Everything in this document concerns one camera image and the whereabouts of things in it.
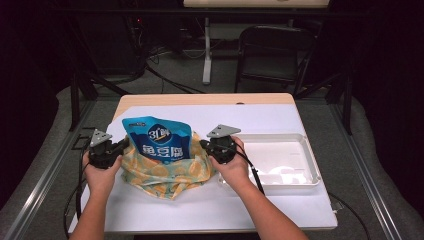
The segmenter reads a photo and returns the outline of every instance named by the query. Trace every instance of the forearm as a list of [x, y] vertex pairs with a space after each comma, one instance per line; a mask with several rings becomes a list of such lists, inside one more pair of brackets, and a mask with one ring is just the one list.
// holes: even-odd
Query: forearm
[[307, 239], [306, 235], [253, 184], [238, 189], [262, 240]]
[[90, 196], [70, 239], [104, 239], [107, 198]]

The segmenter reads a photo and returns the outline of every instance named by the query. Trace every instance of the white desk leg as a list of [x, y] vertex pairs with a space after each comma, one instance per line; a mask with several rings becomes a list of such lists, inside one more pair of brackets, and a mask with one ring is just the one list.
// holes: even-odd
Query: white desk leg
[[203, 69], [203, 84], [209, 85], [211, 83], [211, 39], [209, 35], [209, 18], [205, 18], [205, 66]]

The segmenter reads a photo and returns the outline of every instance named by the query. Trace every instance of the desk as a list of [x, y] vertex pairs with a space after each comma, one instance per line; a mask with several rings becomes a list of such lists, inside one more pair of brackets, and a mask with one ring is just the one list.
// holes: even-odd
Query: desk
[[[270, 106], [275, 110], [271, 116]], [[218, 123], [239, 127], [242, 133], [272, 130], [306, 136], [294, 100], [285, 93], [127, 95], [121, 98], [107, 132], [113, 135], [113, 141], [119, 141], [126, 134], [121, 123], [123, 118], [147, 115], [184, 121], [201, 137], [206, 136]], [[121, 173], [122, 170], [117, 173], [109, 197], [106, 232], [165, 234], [255, 231], [243, 203], [232, 190], [218, 182], [218, 175], [205, 185], [186, 190], [170, 201], [151, 197], [124, 183]], [[323, 181], [312, 188], [271, 190], [266, 194], [302, 229], [333, 229], [337, 226]], [[88, 196], [89, 190], [86, 188], [82, 207]], [[74, 217], [70, 232], [76, 222]]]
[[330, 0], [184, 0], [184, 7], [326, 8]]

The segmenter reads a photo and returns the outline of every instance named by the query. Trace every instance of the chair backrest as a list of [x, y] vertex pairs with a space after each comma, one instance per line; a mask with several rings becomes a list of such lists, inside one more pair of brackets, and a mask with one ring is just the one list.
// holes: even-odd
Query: chair backrest
[[298, 28], [252, 26], [240, 34], [239, 49], [246, 45], [308, 51], [315, 45], [315, 36]]

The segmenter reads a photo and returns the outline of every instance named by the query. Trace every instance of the person's left hand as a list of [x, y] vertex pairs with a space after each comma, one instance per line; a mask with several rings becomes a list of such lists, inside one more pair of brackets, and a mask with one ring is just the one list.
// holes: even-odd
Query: person's left hand
[[99, 169], [89, 163], [88, 151], [83, 157], [83, 166], [87, 167], [84, 173], [87, 178], [88, 187], [90, 188], [90, 196], [97, 196], [101, 198], [108, 198], [112, 191], [113, 184], [115, 183], [115, 175], [121, 166], [122, 156], [116, 158], [115, 163], [109, 169]]

